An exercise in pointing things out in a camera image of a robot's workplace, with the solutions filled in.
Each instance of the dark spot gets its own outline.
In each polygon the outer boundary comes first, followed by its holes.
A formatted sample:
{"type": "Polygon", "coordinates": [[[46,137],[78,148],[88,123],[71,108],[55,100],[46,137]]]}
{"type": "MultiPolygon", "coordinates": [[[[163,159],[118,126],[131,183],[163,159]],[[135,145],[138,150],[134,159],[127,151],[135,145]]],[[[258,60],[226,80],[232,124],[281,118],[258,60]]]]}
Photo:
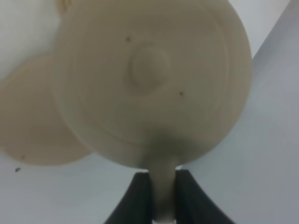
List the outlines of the dark spot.
{"type": "Polygon", "coordinates": [[[130,37],[130,36],[127,36],[127,38],[126,38],[126,42],[127,42],[127,43],[130,43],[131,41],[132,41],[131,37],[130,37]]]}

